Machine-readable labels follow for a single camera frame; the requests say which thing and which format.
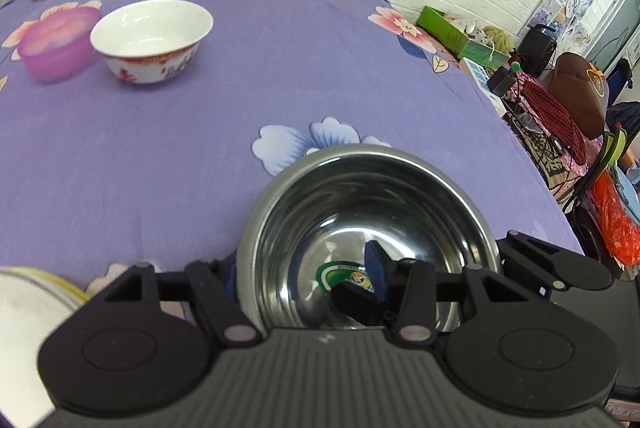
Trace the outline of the purple plastic bowl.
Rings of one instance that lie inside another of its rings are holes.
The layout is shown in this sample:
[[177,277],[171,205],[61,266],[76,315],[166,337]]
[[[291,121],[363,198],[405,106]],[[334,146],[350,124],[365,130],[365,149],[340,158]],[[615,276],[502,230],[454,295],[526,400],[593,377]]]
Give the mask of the purple plastic bowl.
[[42,82],[67,80],[93,60],[90,34],[102,18],[94,7],[60,11],[37,23],[17,45],[27,72]]

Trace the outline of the black power adapter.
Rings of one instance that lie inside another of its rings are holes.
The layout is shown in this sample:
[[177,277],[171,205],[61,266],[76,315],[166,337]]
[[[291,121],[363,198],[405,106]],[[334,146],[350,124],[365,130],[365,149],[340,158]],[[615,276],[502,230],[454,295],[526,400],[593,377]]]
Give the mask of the black power adapter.
[[487,87],[493,95],[502,98],[515,82],[516,74],[511,69],[500,66],[500,68],[495,70],[494,74],[488,78]]

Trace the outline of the yellow plastic plate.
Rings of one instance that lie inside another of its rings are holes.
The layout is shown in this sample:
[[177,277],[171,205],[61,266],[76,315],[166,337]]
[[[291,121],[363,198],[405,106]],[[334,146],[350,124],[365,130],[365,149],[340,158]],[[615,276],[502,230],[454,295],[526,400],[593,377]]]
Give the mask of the yellow plastic plate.
[[90,296],[74,283],[47,271],[29,267],[2,267],[1,271],[3,273],[25,275],[25,277],[34,278],[41,283],[47,282],[48,284],[55,287],[58,291],[64,291],[68,296],[73,296],[80,303],[86,303],[90,299]]

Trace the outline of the brown bag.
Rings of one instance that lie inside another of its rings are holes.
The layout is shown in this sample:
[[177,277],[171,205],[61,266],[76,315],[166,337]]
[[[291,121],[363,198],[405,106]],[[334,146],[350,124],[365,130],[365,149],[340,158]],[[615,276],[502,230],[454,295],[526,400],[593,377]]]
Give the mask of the brown bag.
[[586,58],[563,52],[540,77],[548,92],[562,104],[589,140],[602,135],[608,107],[608,82]]

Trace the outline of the white plate blue rim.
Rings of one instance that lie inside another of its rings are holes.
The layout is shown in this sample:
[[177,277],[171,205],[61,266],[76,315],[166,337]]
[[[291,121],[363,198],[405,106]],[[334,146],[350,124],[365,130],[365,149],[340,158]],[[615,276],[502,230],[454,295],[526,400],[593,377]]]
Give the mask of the white plate blue rim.
[[38,352],[73,311],[24,275],[1,275],[1,414],[11,425],[36,426],[52,411],[38,374]]

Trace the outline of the white bowl red pattern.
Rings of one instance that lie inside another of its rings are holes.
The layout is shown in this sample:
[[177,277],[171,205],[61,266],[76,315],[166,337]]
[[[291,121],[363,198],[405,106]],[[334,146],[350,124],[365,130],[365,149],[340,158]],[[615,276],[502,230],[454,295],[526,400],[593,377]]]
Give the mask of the white bowl red pattern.
[[196,3],[142,0],[104,16],[90,42],[119,80],[155,84],[179,75],[213,27],[213,16]]

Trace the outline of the stainless steel bowl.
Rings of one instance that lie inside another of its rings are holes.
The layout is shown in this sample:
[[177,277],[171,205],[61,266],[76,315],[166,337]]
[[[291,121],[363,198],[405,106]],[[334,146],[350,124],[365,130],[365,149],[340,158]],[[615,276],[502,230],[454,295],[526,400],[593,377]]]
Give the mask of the stainless steel bowl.
[[441,170],[379,145],[341,145],[294,162],[260,193],[236,252],[240,306],[258,330],[355,328],[331,304],[330,286],[357,272],[364,248],[459,273],[498,268],[480,210]]

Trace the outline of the red woven mat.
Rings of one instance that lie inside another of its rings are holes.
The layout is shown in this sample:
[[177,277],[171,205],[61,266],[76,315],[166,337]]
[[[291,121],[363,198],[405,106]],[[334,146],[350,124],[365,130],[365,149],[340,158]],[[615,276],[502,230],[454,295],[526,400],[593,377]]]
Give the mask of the red woven mat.
[[587,162],[585,140],[565,107],[550,92],[535,82],[526,81],[522,87],[522,94],[537,114],[541,124],[567,148],[578,165],[585,165]]

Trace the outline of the purple floral tablecloth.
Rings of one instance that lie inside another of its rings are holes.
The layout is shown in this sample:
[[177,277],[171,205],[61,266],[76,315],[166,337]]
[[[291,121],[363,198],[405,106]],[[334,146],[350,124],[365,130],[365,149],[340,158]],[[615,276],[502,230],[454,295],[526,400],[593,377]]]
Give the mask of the purple floral tablecloth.
[[502,237],[578,242],[483,92],[390,23],[388,0],[188,0],[214,18],[179,75],[119,81],[101,59],[54,84],[15,55],[29,22],[82,4],[1,8],[1,261],[85,285],[112,263],[224,257],[278,170],[339,142],[438,167]]

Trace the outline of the green box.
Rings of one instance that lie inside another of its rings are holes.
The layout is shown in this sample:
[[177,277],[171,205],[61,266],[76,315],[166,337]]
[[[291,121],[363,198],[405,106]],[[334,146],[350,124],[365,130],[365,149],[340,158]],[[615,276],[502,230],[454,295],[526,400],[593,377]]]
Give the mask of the green box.
[[471,40],[452,25],[443,12],[431,6],[423,7],[416,25],[438,40],[458,60],[467,58],[491,70],[497,70],[509,60],[509,56],[500,50]]

